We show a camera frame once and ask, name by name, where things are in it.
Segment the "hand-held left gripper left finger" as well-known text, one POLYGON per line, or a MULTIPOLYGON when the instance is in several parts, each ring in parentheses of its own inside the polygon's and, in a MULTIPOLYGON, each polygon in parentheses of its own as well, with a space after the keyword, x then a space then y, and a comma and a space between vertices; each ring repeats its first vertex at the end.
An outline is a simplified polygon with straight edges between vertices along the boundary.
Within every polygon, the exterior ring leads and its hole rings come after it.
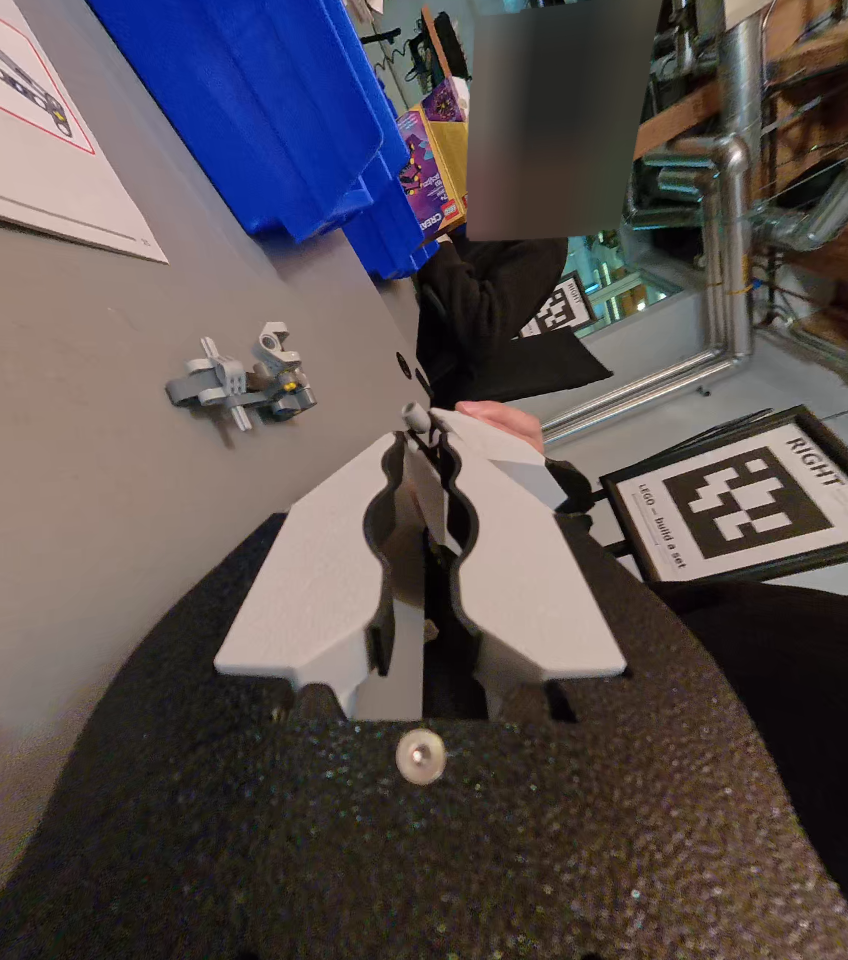
POLYGON ((360 686, 394 655, 392 565, 406 437, 386 433, 286 514, 224 642, 224 676, 323 686, 353 718, 360 686))

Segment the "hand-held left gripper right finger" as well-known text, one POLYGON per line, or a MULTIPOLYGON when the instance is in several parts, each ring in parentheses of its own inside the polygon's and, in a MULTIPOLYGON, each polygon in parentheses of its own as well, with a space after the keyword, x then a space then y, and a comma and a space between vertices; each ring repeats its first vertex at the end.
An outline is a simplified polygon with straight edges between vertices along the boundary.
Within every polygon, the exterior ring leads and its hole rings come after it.
POLYGON ((454 470, 450 506, 468 521, 452 580, 454 611, 476 635, 484 687, 610 678, 627 662, 562 533, 539 495, 457 434, 440 439, 454 470))

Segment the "grey toy connector assembly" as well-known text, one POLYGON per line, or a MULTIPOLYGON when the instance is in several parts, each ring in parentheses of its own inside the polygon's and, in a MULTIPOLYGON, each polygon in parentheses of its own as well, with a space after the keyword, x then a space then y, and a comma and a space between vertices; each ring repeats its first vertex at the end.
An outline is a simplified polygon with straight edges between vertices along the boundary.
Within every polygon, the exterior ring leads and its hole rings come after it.
POLYGON ((250 431, 253 417, 279 424, 313 409, 316 396, 300 355, 286 346, 288 336, 285 322, 266 322, 250 368, 202 338, 202 355, 186 362, 184 375, 166 382, 168 400, 175 407, 218 408, 242 432, 250 431))

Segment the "person's right forearm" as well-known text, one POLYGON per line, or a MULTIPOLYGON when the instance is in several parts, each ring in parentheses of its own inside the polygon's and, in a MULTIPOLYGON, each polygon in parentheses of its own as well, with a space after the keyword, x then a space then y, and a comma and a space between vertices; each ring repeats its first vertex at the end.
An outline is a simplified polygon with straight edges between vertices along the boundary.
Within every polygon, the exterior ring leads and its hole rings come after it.
POLYGON ((760 582, 651 589, 742 701, 848 902, 848 596, 760 582))

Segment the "person's right hand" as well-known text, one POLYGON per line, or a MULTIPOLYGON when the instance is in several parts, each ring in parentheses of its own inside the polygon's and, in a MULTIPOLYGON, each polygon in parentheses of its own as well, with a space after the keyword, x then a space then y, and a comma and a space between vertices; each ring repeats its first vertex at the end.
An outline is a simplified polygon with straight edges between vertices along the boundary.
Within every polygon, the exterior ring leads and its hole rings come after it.
POLYGON ((538 417, 506 403, 490 400, 460 401, 454 411, 496 428, 545 454, 542 424, 538 417))

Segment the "fiducial tag card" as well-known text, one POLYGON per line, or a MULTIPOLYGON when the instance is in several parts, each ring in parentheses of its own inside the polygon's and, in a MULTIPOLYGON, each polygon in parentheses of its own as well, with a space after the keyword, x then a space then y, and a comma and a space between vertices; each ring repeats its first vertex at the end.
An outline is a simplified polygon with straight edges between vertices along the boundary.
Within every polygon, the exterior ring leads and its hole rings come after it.
POLYGON ((598 316, 578 271, 566 273, 537 313, 521 328, 519 338, 530 338, 559 330, 587 330, 598 316))

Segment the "black framed sign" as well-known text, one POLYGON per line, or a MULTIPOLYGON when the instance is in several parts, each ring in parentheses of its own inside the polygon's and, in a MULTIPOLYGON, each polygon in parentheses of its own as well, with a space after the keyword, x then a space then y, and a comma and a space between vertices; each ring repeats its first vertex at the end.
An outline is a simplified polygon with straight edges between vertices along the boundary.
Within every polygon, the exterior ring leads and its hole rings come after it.
POLYGON ((599 478, 646 582, 768 582, 848 563, 848 445, 799 405, 599 478))

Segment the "purple toy box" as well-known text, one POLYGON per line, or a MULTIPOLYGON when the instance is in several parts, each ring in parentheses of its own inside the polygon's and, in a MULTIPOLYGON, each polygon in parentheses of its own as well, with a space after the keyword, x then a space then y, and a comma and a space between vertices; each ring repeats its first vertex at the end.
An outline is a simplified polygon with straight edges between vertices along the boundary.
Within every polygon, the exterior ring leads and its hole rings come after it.
POLYGON ((445 78, 397 121, 409 154, 401 186, 426 243, 466 223, 469 89, 445 78))

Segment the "silver metal pipes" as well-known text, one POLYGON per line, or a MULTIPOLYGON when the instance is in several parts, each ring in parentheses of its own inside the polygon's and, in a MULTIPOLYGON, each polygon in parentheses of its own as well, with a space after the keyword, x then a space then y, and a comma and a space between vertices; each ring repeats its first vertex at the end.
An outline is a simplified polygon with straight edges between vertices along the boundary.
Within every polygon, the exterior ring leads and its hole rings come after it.
POLYGON ((706 392, 737 373, 754 354, 751 204, 753 165, 761 159, 764 28, 758 9, 718 42, 722 134, 685 137, 652 152, 646 163, 662 174, 692 174, 702 192, 705 269, 705 348, 547 421, 555 447, 691 391, 706 392))

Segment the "large blue storage bin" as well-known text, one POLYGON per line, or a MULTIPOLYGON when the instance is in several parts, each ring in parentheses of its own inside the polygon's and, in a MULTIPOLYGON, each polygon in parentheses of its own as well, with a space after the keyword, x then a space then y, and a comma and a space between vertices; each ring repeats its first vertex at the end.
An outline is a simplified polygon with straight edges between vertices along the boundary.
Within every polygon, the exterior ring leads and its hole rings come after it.
POLYGON ((345 2, 89 2, 249 235, 397 210, 404 142, 345 2))

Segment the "open instruction booklet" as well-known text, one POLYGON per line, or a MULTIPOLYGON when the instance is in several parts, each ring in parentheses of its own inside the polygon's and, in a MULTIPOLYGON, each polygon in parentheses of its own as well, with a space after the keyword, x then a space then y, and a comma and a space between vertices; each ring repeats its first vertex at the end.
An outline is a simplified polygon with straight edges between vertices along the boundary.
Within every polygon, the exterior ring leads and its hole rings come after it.
POLYGON ((0 220, 168 263, 20 7, 4 1, 0 220))

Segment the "silver air duct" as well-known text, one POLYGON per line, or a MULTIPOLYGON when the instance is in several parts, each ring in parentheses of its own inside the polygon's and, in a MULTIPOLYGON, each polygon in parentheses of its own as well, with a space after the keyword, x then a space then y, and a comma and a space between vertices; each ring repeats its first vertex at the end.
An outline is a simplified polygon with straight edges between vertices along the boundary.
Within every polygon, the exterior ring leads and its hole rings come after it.
POLYGON ((752 238, 760 244, 801 254, 826 246, 848 225, 848 161, 808 211, 765 203, 754 209, 751 222, 752 238))

